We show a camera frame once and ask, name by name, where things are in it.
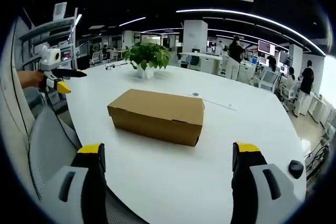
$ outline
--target brown cardboard box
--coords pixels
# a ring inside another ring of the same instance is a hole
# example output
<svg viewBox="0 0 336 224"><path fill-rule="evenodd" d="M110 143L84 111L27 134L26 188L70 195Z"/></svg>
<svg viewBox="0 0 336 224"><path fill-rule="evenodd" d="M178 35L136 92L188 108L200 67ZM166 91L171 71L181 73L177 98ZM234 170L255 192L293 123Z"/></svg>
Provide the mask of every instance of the brown cardboard box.
<svg viewBox="0 0 336 224"><path fill-rule="evenodd" d="M130 89L108 105L116 128L195 146L203 125L203 100Z"/></svg>

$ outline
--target ceiling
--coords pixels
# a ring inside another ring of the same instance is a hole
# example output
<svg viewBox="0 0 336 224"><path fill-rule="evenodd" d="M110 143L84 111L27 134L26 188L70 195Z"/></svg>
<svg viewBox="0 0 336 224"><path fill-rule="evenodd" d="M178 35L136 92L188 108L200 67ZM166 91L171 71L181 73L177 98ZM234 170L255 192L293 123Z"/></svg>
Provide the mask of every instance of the ceiling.
<svg viewBox="0 0 336 224"><path fill-rule="evenodd" d="M204 21L211 29L252 35L277 44L294 42L303 45L304 51L321 55L314 46L300 36L264 20L229 13L176 13L176 10L192 8L236 10L262 16L290 27L309 39L327 38L330 36L331 30L327 16L317 0L254 0L253 3L236 0L27 0L25 8L33 23L39 25L52 20L54 4L59 2L68 3L66 16L73 15L75 7L78 7L78 13L82 14L82 19L76 28L77 38L85 34L116 35L121 34L123 30L145 31L178 28L186 19L220 17L223 19L204 19ZM146 19L119 27L122 23L141 17L146 17ZM104 27L89 30L88 28L93 25L104 25ZM278 33L256 25L264 26ZM233 34L209 31L209 36L216 35L232 36ZM246 39L257 42L256 39L250 37L246 37Z"/></svg>

